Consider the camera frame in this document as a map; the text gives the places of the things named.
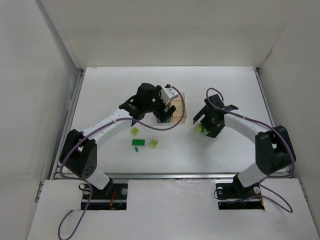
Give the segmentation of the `green and lime lego stack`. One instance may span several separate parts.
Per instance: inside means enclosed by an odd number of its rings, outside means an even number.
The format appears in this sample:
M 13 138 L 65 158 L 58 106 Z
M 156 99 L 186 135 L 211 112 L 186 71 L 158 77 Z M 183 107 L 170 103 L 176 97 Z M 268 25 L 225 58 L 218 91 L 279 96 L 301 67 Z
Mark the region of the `green and lime lego stack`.
M 197 125 L 195 126 L 195 132 L 196 132 L 196 133 L 202 133 L 202 134 L 204 134 L 205 131 L 206 131 L 206 129 L 205 129 L 205 127 L 204 127 L 202 124 L 197 124 Z

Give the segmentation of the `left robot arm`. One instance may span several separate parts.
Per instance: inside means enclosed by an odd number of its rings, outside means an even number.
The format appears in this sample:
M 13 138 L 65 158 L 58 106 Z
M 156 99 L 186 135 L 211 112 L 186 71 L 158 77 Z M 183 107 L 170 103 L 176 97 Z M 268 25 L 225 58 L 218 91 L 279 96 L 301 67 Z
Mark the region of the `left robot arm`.
M 59 157 L 61 166 L 107 194 L 113 180 L 98 168 L 99 147 L 119 132 L 140 123 L 146 114 L 152 113 L 164 123 L 173 116 L 176 107 L 170 103 L 179 95 L 178 90 L 169 84 L 161 87 L 142 83 L 136 94 L 119 105 L 110 116 L 85 130 L 73 129 L 67 134 Z

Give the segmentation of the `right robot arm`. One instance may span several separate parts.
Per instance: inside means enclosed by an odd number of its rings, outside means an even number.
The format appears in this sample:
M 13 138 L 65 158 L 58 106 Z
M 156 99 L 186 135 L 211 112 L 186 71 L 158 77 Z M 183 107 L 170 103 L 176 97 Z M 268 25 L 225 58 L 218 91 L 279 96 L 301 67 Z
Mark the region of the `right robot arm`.
M 218 94 L 207 97 L 204 102 L 204 107 L 193 117 L 193 122 L 200 122 L 207 137 L 216 138 L 227 127 L 255 145 L 254 163 L 236 174 L 231 183 L 216 184 L 218 199 L 249 197 L 250 191 L 258 187 L 261 181 L 296 162 L 288 131 L 282 125 L 272 127 L 242 116 L 237 112 L 237 106 L 225 105 Z

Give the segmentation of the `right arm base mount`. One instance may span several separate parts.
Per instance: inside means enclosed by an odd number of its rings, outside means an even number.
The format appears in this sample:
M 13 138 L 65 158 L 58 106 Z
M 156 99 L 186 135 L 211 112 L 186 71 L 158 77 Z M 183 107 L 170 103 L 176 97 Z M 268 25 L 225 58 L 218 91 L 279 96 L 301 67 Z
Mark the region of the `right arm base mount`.
M 214 197 L 219 210 L 264 210 L 258 183 L 242 188 L 233 182 L 216 182 Z

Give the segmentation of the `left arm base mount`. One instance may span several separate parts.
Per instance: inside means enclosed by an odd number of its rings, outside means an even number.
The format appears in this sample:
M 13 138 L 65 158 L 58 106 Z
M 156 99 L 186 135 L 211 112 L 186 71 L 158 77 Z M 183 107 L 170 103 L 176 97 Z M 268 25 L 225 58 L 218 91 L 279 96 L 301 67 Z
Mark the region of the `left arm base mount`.
M 92 211 L 124 211 L 127 209 L 128 184 L 114 183 L 110 192 L 104 195 L 96 187 L 92 187 L 92 196 L 87 210 Z

